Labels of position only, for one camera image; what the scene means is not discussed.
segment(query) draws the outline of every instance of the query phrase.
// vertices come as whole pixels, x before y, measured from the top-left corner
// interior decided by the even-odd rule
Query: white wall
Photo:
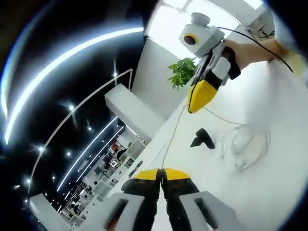
[[[125,130],[121,133],[121,135],[118,136],[116,139],[123,147],[128,148],[128,144],[130,142],[134,142],[136,140],[137,136],[132,133],[128,128],[125,128]]]
[[[210,0],[210,2],[233,17],[237,16],[245,25],[250,25],[258,17],[256,10],[244,0]]]
[[[106,93],[105,100],[108,108],[147,142],[165,122],[163,117],[122,84]]]
[[[246,27],[243,26],[243,25],[238,25],[235,30],[251,37],[251,35],[247,32]],[[248,39],[248,38],[246,38],[246,37],[244,37],[240,34],[237,34],[235,32],[232,32],[231,34],[229,34],[227,39],[236,41],[238,43],[253,43],[252,40],[250,40],[250,39]]]
[[[70,225],[49,204],[43,194],[30,198],[30,209],[48,231],[69,231]]]
[[[83,179],[82,179],[82,181],[85,183],[85,184],[87,184],[87,185],[89,185],[89,186],[91,186],[92,188],[95,188],[95,184],[94,184],[94,182],[95,181],[99,181],[100,179],[96,176],[96,174],[95,174],[95,172],[94,171],[90,171]]]
[[[143,47],[133,83],[132,92],[152,107],[165,120],[182,101],[188,87],[173,90],[170,81],[172,71],[167,67],[179,58],[147,39]]]

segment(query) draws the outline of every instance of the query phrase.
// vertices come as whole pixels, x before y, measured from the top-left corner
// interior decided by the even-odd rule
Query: black cable
[[[267,50],[269,53],[271,53],[271,54],[273,54],[276,58],[278,58],[279,60],[281,60],[289,69],[290,69],[290,71],[293,73],[293,70],[292,70],[292,68],[289,66],[289,64],[287,64],[286,63],[286,61],[285,60],[283,60],[283,58],[281,58],[281,57],[279,57],[278,55],[276,55],[274,52],[272,52],[272,51],[270,51],[269,49],[267,49],[265,46],[263,46],[261,43],[259,43],[258,41],[256,41],[255,39],[253,39],[253,38],[251,38],[251,37],[249,37],[248,35],[246,35],[246,34],[243,34],[243,33],[241,33],[241,32],[238,32],[238,31],[236,31],[236,30],[232,30],[232,29],[229,29],[229,28],[225,28],[225,27],[220,27],[220,26],[217,26],[217,28],[219,28],[219,29],[223,29],[223,30],[228,30],[228,31],[232,31],[232,32],[234,32],[234,33],[237,33],[237,34],[240,34],[240,35],[243,35],[244,37],[246,37],[246,38],[248,38],[248,39],[250,39],[250,40],[252,40],[253,42],[255,42],[256,44],[258,44],[260,47],[262,47],[263,49],[265,49],[265,50]]]

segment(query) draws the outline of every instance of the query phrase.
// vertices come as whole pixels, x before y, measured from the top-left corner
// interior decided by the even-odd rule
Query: camera lens
[[[189,45],[194,45],[196,43],[196,40],[190,35],[184,36],[184,41]]]

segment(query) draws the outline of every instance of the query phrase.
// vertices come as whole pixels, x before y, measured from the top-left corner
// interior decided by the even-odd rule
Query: black object
[[[189,36],[189,35],[186,35],[184,37],[184,41],[189,45],[194,45],[196,43],[196,40],[192,36]]]
[[[137,166],[134,168],[134,170],[132,170],[132,172],[128,175],[128,178],[131,178],[132,175],[134,175],[134,173],[138,170],[138,168],[143,164],[143,161],[140,161]]]
[[[191,147],[200,146],[202,143],[205,143],[209,149],[214,149],[215,144],[213,143],[210,135],[203,128],[199,129],[196,132],[196,138],[194,138]]]
[[[116,158],[118,160],[120,160],[120,157],[123,155],[123,153],[126,152],[126,149],[120,150],[117,154],[116,154]]]
[[[241,74],[241,70],[235,60],[235,52],[232,48],[225,47],[223,55],[227,55],[228,57],[228,61],[231,65],[228,75],[230,76],[230,79],[233,80]]]

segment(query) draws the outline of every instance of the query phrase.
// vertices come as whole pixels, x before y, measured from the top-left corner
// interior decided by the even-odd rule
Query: white partition
[[[143,140],[150,142],[165,120],[122,84],[105,94],[106,104]]]

